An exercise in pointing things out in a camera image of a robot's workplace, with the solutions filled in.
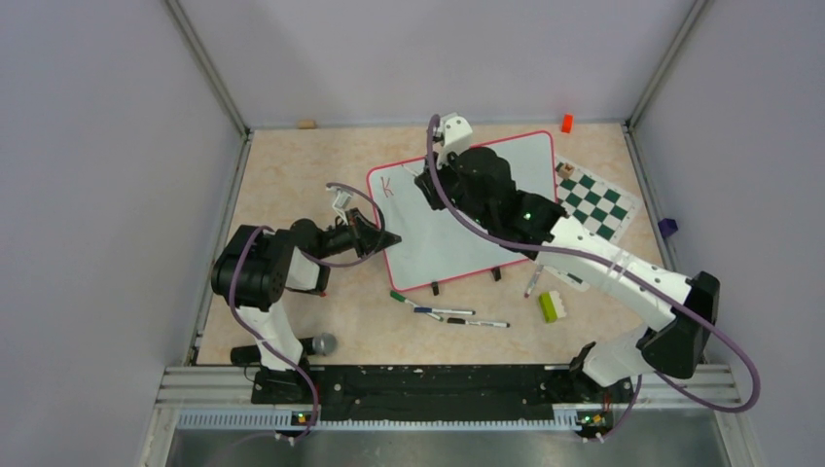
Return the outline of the red marker pen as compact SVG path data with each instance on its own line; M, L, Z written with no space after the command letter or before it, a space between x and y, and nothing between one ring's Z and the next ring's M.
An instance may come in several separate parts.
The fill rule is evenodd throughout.
M416 179L424 174L424 171L422 169L415 169L414 167L407 166L405 164L402 165L402 168L408 172L412 179Z

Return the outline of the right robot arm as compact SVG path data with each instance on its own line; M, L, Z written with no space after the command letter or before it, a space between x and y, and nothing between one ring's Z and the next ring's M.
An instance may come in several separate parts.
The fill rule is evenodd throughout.
M641 319L611 341L586 345L571 362L578 398L595 401L626 377L694 375L717 317L715 276L658 267L589 231L557 202L518 189L508 162L486 147L446 159L428 152L415 183L432 209L447 210L473 234L572 273Z

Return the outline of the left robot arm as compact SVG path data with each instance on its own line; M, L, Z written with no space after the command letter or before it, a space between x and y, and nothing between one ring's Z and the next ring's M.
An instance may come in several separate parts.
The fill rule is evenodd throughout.
M231 350L232 364L258 367L255 383L274 386L289 402L305 399L312 386L306 357L332 351L334 342L297 338L286 316L284 293L322 296L333 269L327 258L352 251L358 261L367 260L401 241L357 208L325 229L307 218L286 230L240 226L210 277L213 293L225 300L232 317L254 340Z

